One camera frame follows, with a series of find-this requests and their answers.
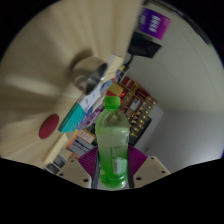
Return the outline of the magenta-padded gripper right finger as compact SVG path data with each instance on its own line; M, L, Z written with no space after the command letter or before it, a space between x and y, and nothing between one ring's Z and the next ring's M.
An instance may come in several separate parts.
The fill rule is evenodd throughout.
M146 156L135 147L130 146L128 148L127 174L129 188L135 189L170 175L170 172L156 156Z

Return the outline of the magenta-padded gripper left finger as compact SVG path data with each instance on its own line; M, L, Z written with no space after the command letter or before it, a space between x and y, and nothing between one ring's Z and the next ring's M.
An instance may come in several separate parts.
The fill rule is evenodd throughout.
M83 188L96 189L99 182L98 148L94 147L78 159L69 159L58 176Z

